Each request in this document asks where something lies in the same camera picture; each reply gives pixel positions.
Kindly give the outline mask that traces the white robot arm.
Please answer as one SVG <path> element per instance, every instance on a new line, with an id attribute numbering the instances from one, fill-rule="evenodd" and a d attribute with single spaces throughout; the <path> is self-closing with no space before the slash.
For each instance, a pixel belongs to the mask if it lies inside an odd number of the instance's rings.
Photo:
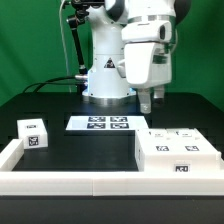
<path id="1" fill-rule="evenodd" d="M 171 54 L 176 26 L 188 14 L 191 0 L 98 0 L 88 4 L 93 64 L 83 97 L 108 105 L 137 96 L 140 111 L 151 112 L 151 100 L 164 97 L 172 79 Z"/>

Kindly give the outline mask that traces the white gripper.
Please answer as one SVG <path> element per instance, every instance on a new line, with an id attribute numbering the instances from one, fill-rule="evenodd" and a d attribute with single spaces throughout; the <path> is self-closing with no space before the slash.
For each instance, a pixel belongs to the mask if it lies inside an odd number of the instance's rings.
<path id="1" fill-rule="evenodd" d="M 154 87 L 153 100 L 163 102 L 165 87 L 171 81 L 172 24 L 168 20 L 129 23 L 122 29 L 125 76 L 131 88 L 138 90 L 140 111 L 151 113 L 151 96 L 147 88 Z"/>

